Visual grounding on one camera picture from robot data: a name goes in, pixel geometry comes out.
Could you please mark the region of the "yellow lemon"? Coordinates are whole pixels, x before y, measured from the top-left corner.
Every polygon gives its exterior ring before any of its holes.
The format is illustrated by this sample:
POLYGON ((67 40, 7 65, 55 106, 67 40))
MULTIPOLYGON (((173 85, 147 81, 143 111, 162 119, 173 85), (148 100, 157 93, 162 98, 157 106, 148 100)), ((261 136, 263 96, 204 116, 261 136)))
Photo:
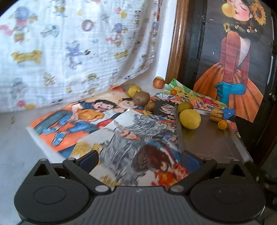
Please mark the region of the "yellow lemon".
POLYGON ((194 130, 200 126, 201 116, 193 109, 186 109, 180 112, 179 120, 184 128, 194 130))

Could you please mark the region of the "small orange kumquat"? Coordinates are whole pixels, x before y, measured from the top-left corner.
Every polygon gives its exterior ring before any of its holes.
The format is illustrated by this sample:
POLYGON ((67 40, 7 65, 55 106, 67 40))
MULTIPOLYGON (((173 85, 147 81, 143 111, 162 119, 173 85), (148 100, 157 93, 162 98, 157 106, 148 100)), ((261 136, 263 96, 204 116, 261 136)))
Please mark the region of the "small orange kumquat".
POLYGON ((217 124, 220 130, 225 130, 228 127, 228 122, 226 120, 220 120, 217 124))

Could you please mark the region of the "striped pepino melon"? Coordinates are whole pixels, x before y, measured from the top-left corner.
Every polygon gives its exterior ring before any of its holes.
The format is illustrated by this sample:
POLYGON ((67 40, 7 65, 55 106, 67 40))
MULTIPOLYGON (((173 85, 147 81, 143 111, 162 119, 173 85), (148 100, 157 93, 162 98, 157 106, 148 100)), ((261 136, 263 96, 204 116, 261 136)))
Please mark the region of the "striped pepino melon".
POLYGON ((209 116, 212 121, 219 122, 224 119, 224 112, 222 109, 214 108, 210 111, 209 116))

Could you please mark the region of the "green-yellow pear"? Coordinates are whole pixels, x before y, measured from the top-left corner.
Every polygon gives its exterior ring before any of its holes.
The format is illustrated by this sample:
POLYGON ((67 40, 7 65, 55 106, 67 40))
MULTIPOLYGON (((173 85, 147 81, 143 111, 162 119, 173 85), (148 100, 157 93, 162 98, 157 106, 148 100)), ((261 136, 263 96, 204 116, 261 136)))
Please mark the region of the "green-yellow pear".
POLYGON ((177 107, 177 112, 181 113, 186 109, 193 109, 193 105, 190 102, 182 102, 177 107))

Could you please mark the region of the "brown kiwi with sticker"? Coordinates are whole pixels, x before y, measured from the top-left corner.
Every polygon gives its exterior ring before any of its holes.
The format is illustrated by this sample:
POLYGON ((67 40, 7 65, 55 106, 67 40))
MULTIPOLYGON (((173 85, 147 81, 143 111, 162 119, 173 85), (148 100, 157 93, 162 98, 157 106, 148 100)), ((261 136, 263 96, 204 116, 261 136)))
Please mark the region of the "brown kiwi with sticker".
POLYGON ((148 92, 140 91, 134 94, 132 100, 137 106, 145 106, 150 100, 150 94, 148 92))

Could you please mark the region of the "yellow-green guava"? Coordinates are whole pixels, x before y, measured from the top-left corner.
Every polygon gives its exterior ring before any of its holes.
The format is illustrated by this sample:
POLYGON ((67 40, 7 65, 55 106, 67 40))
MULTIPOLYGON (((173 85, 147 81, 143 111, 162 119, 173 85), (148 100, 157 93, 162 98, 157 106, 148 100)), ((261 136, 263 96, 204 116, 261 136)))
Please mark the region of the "yellow-green guava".
POLYGON ((131 86, 128 87, 127 89, 127 95, 130 97, 130 98, 133 98, 133 96, 140 92, 141 91, 141 88, 135 84, 132 84, 131 86))

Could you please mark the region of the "small orange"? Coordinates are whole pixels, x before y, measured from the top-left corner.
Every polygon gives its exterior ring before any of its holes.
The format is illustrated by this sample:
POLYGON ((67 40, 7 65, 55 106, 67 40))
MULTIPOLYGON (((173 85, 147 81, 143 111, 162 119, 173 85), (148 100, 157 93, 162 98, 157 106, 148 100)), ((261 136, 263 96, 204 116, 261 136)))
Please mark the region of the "small orange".
POLYGON ((177 91, 173 89, 173 90, 170 91, 170 94, 171 94, 171 95, 176 95, 176 94, 177 94, 177 91))

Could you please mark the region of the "grey metal baking tray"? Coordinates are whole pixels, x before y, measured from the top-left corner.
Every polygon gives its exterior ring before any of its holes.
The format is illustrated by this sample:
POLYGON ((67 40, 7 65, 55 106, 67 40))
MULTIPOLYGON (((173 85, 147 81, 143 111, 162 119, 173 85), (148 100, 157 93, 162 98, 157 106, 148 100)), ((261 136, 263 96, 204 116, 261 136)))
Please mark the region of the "grey metal baking tray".
POLYGON ((232 159, 243 163, 253 162, 247 149, 230 127, 220 130, 217 123, 209 117, 209 112, 196 110, 201 116, 201 123, 194 130, 184 128, 175 110, 178 144, 181 151, 190 152, 198 158, 212 158, 226 164, 232 159))

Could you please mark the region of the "two boys drawing paper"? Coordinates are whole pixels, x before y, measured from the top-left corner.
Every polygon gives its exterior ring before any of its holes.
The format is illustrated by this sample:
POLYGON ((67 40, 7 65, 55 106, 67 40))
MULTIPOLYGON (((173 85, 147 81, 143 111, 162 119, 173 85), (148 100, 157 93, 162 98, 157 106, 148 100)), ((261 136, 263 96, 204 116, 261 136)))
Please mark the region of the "two boys drawing paper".
POLYGON ((134 108, 132 98, 118 87, 50 112, 32 122, 27 130, 48 158, 68 158, 80 139, 134 108))

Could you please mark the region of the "grey hair character drawing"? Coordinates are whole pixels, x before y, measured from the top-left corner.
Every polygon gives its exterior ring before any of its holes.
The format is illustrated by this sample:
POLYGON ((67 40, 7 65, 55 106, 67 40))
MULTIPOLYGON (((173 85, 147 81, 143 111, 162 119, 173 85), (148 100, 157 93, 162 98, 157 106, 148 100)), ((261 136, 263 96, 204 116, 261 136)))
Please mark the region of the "grey hair character drawing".
MULTIPOLYGON (((181 163, 176 127, 161 123, 134 110, 127 110, 104 128, 80 139, 70 157, 80 158, 86 153, 96 150, 99 154, 99 163, 90 174, 109 187, 114 188, 124 184, 117 182, 114 175, 101 163, 100 153, 109 144, 122 146, 126 143, 154 145, 169 153, 173 160, 181 163)), ((144 181, 146 179, 140 178, 139 186, 143 186, 144 181)))

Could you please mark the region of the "black appliance door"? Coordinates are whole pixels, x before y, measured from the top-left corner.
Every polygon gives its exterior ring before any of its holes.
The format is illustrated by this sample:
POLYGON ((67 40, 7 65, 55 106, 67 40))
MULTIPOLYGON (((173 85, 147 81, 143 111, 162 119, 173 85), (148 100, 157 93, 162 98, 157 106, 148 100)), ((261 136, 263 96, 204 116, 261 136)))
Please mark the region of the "black appliance door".
MULTIPOLYGON (((270 72, 262 104, 253 122, 236 115, 232 117, 238 132, 253 162, 268 177, 276 179, 276 1, 262 1, 271 10, 272 54, 270 72)), ((182 82, 193 89, 198 73, 204 32, 206 26, 208 1, 190 1, 185 45, 182 56, 184 67, 179 76, 182 82)))

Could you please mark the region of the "winnie bear drawing paper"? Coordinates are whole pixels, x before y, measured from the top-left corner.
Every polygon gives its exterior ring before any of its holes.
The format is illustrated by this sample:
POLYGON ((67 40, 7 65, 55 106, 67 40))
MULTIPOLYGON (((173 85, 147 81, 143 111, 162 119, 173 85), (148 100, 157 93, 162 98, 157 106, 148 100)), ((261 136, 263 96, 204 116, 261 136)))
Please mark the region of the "winnie bear drawing paper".
POLYGON ((177 91, 176 96, 180 97, 182 100, 189 101, 196 109, 210 112, 214 108, 224 109, 227 107, 225 104, 214 100, 211 97, 194 92, 175 78, 166 85, 164 92, 170 94, 170 91, 173 89, 177 91))

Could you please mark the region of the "red apple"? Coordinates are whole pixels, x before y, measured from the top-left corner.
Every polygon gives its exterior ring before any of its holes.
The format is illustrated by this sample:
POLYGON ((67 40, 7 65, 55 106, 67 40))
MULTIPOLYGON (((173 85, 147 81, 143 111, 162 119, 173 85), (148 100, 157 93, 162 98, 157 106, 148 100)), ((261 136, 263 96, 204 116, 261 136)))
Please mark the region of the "red apple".
POLYGON ((153 87, 156 89, 163 89, 165 81, 161 79, 154 79, 153 80, 153 87))

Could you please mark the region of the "girl in orange dress poster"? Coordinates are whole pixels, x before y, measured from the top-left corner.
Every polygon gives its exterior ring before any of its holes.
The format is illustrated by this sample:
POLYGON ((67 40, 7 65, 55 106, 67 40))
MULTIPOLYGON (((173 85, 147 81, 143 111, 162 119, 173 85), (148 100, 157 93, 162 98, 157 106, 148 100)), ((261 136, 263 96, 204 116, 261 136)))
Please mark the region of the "girl in orange dress poster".
POLYGON ((272 17, 262 1, 208 1, 194 91, 253 122, 270 72, 272 17))

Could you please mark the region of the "white cartoon print cloth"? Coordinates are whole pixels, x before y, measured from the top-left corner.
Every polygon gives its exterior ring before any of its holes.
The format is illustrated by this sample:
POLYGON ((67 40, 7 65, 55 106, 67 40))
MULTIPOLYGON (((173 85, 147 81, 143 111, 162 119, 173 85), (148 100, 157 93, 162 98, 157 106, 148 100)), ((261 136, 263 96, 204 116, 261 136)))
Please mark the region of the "white cartoon print cloth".
POLYGON ((1 112, 107 91, 152 64, 161 1, 16 1, 1 15, 1 112))

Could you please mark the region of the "brown wooden frame post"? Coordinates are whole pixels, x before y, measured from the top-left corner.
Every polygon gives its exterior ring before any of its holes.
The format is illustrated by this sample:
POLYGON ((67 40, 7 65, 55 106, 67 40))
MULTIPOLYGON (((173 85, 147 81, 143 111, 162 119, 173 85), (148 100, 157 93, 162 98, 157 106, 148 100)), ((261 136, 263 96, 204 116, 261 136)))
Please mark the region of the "brown wooden frame post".
POLYGON ((177 1, 174 30, 165 78, 165 82, 167 84, 169 84, 172 79, 177 79, 178 77, 183 54, 183 47, 185 43, 185 33, 189 14, 189 3, 189 0, 177 1))

